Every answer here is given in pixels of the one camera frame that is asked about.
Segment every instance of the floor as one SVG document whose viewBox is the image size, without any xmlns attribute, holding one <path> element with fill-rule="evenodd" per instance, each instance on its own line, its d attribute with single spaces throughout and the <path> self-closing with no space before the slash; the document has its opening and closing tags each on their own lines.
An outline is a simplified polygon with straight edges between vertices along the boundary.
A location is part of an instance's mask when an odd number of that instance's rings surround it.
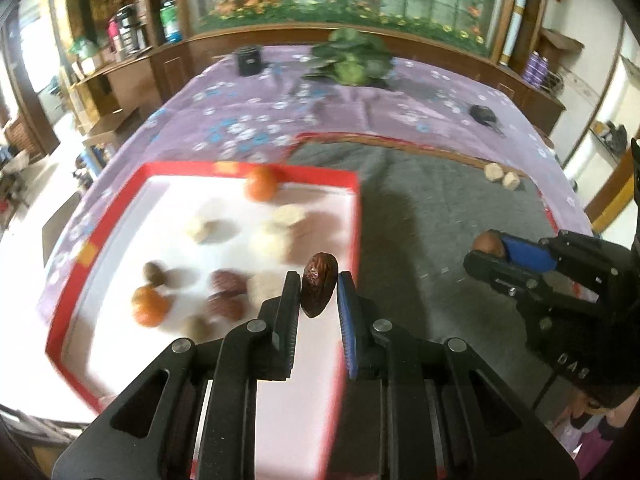
<svg viewBox="0 0 640 480">
<path fill-rule="evenodd" d="M 72 115 L 54 126 L 56 151 L 24 170 L 30 208 L 21 208 L 0 240 L 0 403 L 29 415 L 88 422 L 95 414 L 44 354 L 47 327 L 35 305 L 44 284 L 42 227 L 76 192 L 74 161 L 82 150 Z"/>
</svg>

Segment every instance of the black cable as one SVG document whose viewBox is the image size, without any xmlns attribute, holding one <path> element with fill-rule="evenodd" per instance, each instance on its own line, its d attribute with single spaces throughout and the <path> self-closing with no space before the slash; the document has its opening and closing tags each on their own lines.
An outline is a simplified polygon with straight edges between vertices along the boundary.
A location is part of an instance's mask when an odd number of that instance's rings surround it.
<svg viewBox="0 0 640 480">
<path fill-rule="evenodd" d="M 538 406 L 540 405 L 540 402 L 542 402 L 542 399 L 544 399 L 546 393 L 549 391 L 549 388 L 551 388 L 551 385 L 556 382 L 557 378 L 558 378 L 558 373 L 557 372 L 553 372 L 551 374 L 551 377 L 549 377 L 546 380 L 545 385 L 542 386 L 542 388 L 540 389 L 540 393 L 536 397 L 536 400 L 534 400 L 533 404 L 531 405 L 531 409 L 534 412 L 537 410 Z"/>
</svg>

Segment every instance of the gray cloth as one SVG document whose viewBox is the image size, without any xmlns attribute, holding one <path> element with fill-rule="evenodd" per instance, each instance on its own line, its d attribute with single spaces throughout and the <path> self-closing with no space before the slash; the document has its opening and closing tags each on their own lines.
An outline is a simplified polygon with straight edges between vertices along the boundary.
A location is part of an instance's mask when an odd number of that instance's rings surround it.
<svg viewBox="0 0 640 480">
<path fill-rule="evenodd" d="M 508 191 L 477 168 L 352 143 L 307 144 L 289 163 L 358 172 L 359 293 L 415 336 L 465 339 L 530 406 L 551 370 L 526 350 L 514 301 L 467 276 L 462 263 L 487 229 L 531 240 L 554 235 L 536 187 L 523 180 Z M 561 411 L 567 391 L 556 381 L 538 410 L 542 420 Z M 333 471 L 376 470 L 378 395 L 375 384 L 348 384 Z"/>
</svg>

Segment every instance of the blue gripper pad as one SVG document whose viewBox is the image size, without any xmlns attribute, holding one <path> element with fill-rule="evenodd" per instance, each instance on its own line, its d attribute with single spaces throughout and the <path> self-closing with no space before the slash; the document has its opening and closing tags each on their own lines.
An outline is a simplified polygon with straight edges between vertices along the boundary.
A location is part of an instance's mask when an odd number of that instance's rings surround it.
<svg viewBox="0 0 640 480">
<path fill-rule="evenodd" d="M 512 263 L 536 272 L 556 270 L 558 262 L 546 249 L 508 236 L 501 236 L 500 240 L 502 240 Z"/>
</svg>

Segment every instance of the purple bottle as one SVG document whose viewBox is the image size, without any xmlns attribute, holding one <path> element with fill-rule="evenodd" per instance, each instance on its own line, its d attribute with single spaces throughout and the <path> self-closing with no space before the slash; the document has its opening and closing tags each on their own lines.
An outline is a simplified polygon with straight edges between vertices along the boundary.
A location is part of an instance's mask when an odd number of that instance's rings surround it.
<svg viewBox="0 0 640 480">
<path fill-rule="evenodd" d="M 533 84 L 534 72 L 540 63 L 540 54 L 534 52 L 529 56 L 529 60 L 527 61 L 527 66 L 524 69 L 524 74 L 522 75 L 522 79 L 529 84 Z"/>
<path fill-rule="evenodd" d="M 536 88 L 540 88 L 548 73 L 549 73 L 549 60 L 546 57 L 542 57 L 540 59 L 540 63 L 534 70 L 534 77 L 531 84 Z"/>
</svg>

